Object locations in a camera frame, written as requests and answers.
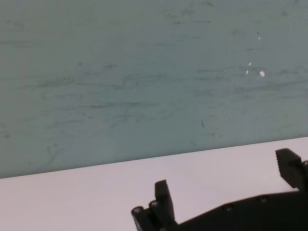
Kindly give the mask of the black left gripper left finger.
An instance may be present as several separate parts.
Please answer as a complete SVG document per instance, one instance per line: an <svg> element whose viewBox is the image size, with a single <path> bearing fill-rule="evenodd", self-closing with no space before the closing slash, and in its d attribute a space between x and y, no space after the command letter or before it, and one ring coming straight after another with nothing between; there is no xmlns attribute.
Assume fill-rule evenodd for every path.
<svg viewBox="0 0 308 231"><path fill-rule="evenodd" d="M166 180L154 185L155 199L147 208L137 206L132 209L137 231L177 231L178 223L175 221L174 207Z"/></svg>

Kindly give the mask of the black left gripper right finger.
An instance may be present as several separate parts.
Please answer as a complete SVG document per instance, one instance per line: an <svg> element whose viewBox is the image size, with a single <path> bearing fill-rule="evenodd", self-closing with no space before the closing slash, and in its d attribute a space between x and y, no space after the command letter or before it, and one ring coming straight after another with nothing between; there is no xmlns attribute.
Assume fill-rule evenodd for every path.
<svg viewBox="0 0 308 231"><path fill-rule="evenodd" d="M288 148L275 151L280 176L292 187L308 188L308 161Z"/></svg>

